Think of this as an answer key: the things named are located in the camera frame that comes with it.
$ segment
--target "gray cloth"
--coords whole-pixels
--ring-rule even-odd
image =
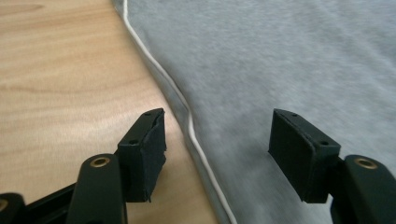
[[[114,0],[122,15],[122,0]],[[128,0],[128,22],[186,136],[221,223],[331,223],[268,154],[274,108],[305,117],[396,174],[396,2]]]

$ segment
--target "mounting hole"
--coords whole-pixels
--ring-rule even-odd
[[[366,160],[364,158],[357,158],[357,159],[355,159],[355,162],[359,166],[366,168],[366,169],[374,170],[374,169],[378,168],[378,166],[375,163],[373,163],[372,161]]]
[[[6,209],[8,206],[8,201],[5,199],[0,199],[0,212]]]
[[[132,146],[137,146],[139,144],[139,141],[134,139],[134,140],[129,141],[129,144],[131,144]]]
[[[326,142],[326,141],[320,141],[320,144],[321,144],[321,145],[323,145],[323,146],[328,146],[328,145],[329,145],[329,142]]]
[[[95,160],[91,161],[90,165],[92,167],[98,168],[102,166],[106,166],[110,162],[110,159],[107,157],[99,157],[96,158]]]

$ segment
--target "white trim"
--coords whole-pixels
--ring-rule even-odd
[[[140,37],[137,35],[136,31],[134,28],[132,28],[131,24],[128,21],[128,0],[123,0],[123,21],[125,22],[125,25],[128,29],[128,31],[131,33],[132,37],[136,41],[137,45],[142,49],[143,53],[146,55],[146,57],[154,64],[154,66],[161,72],[164,78],[166,78],[169,82],[169,84],[172,86],[172,88],[176,91],[178,97],[180,98],[181,102],[183,103],[184,106],[186,106],[188,110],[188,121],[189,121],[189,136],[190,139],[195,146],[195,148],[198,151],[199,156],[201,157],[202,164],[206,168],[207,173],[209,174],[209,179],[212,182],[212,185],[216,191],[216,193],[219,196],[219,200],[227,213],[228,218],[230,219],[230,222],[232,224],[237,224],[237,221],[235,219],[235,216],[233,215],[233,211],[231,210],[230,205],[227,202],[227,199],[225,198],[225,195],[223,191],[221,190],[221,187],[218,183],[218,180],[215,177],[215,174],[213,173],[212,168],[209,165],[209,162],[207,161],[206,155],[204,151],[202,150],[200,144],[198,143],[198,140],[195,135],[195,130],[194,130],[194,123],[192,120],[192,113],[189,104],[186,101],[186,98],[184,97],[183,93],[181,93],[180,89],[177,87],[175,81],[169,76],[169,74],[161,67],[161,65],[154,59],[154,57],[150,54],[148,49],[145,47],[143,44],[142,40]]]

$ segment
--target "brass insert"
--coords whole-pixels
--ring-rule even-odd
[[[355,159],[355,162],[359,166],[364,167],[366,169],[375,170],[376,168],[378,168],[378,166],[374,162],[366,160],[364,158],[357,158]]]
[[[90,165],[92,167],[98,168],[102,166],[106,166],[110,162],[110,159],[107,157],[99,157],[96,158],[95,160],[91,161]]]
[[[5,199],[0,199],[0,212],[6,209],[8,206],[8,201]]]

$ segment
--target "wooden table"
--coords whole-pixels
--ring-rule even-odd
[[[31,203],[163,107],[167,162],[130,223],[216,223],[182,133],[110,0],[0,1],[0,192]]]

